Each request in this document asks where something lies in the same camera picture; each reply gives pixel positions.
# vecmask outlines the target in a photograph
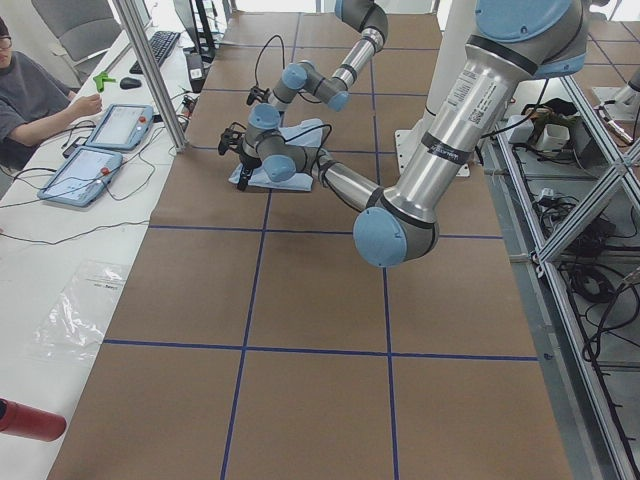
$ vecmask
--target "person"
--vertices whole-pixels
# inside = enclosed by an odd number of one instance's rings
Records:
[[[43,140],[99,113],[102,100],[97,93],[75,98],[68,86],[12,47],[0,17],[0,165],[22,170]]]

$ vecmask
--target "computer mouse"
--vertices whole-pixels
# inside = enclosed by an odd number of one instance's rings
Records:
[[[137,78],[124,77],[120,80],[120,88],[123,90],[129,90],[130,88],[138,88],[142,86],[142,82]]]

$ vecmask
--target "folded cloth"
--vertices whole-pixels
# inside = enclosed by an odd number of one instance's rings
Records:
[[[302,123],[294,127],[283,127],[280,129],[280,132],[285,140],[287,138],[293,138],[300,135],[290,142],[287,142],[289,145],[297,145],[300,147],[319,147],[322,143],[322,129],[311,129],[319,127],[320,125],[322,125],[322,120],[319,118],[311,118],[309,120],[303,120]],[[238,183],[240,180],[241,170],[242,164],[238,165],[229,177],[229,181],[231,183]],[[253,187],[277,188],[279,190],[300,190],[303,192],[311,191],[312,184],[313,178],[306,173],[296,173],[293,177],[289,180],[285,180],[284,182],[272,182],[262,167],[256,168],[249,179],[249,185]]]

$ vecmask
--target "office chair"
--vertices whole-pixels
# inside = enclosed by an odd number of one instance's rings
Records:
[[[107,0],[31,0],[60,42],[52,53],[65,58],[80,84],[121,31]]]

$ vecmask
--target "white desk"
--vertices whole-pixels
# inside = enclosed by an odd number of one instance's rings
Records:
[[[123,32],[96,71],[100,72],[110,65],[127,44],[128,39]],[[110,68],[109,75],[118,81],[130,76],[128,69],[134,61],[133,50],[129,49]],[[188,90],[189,81],[180,46],[167,58],[161,72],[170,96],[180,94],[183,89]],[[103,105],[153,105],[145,80],[142,81],[142,88],[132,90],[121,90],[117,82],[107,83],[102,94]],[[79,95],[95,92],[94,82],[89,81]],[[174,105],[178,106],[181,100],[181,96],[177,97]],[[161,124],[155,125],[142,145],[160,127]],[[88,130],[78,130],[73,138],[87,135],[86,132]],[[61,145],[66,139],[67,135],[64,135],[46,142],[26,168],[58,168],[64,161]],[[131,158],[136,151],[125,158]],[[148,185],[124,201],[116,202],[105,193],[84,210],[71,210],[44,202],[0,208],[0,227],[11,236],[56,241],[100,225],[146,221],[162,191],[174,153],[169,135],[161,132],[143,154],[155,166],[155,173]],[[110,186],[111,192],[116,197],[127,195],[144,183],[151,170],[139,158],[133,159],[116,175]],[[47,179],[47,176],[40,175],[42,173],[27,172],[22,178],[41,186]],[[34,199],[36,190],[18,181],[7,192],[0,206]],[[47,318],[59,293],[79,265],[86,260],[131,265],[145,232],[146,225],[125,225],[91,233],[57,246],[35,245],[0,237],[0,397],[60,413],[67,421],[71,419],[91,365],[68,360],[38,359],[27,351],[27,347],[33,345],[35,331]],[[0,478],[45,479],[63,438],[46,443],[0,435]]]

